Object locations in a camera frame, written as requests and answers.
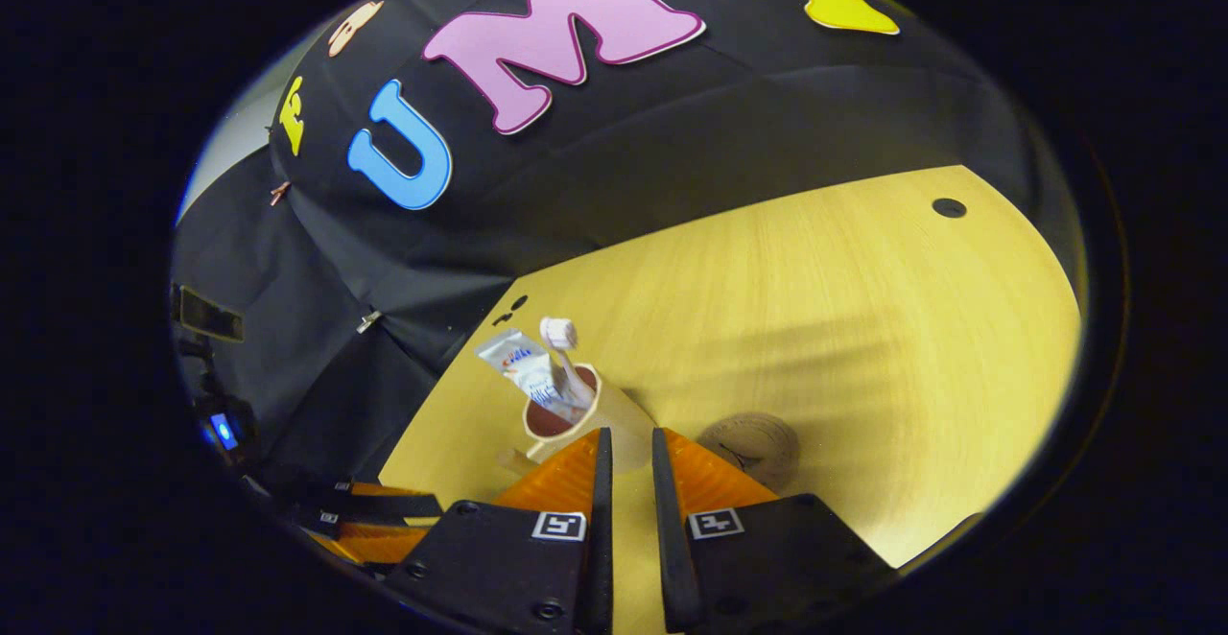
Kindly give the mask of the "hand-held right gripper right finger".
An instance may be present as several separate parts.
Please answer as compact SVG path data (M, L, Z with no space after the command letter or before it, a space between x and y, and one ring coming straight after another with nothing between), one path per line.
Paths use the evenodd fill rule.
M820 634L899 579L815 495L777 495L670 429L652 473L670 633Z

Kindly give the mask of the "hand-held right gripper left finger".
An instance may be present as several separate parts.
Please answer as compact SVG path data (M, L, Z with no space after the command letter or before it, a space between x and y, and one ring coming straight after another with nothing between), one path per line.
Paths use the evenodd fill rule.
M495 504L452 504L386 587L442 633L608 634L612 511L612 431L600 427Z

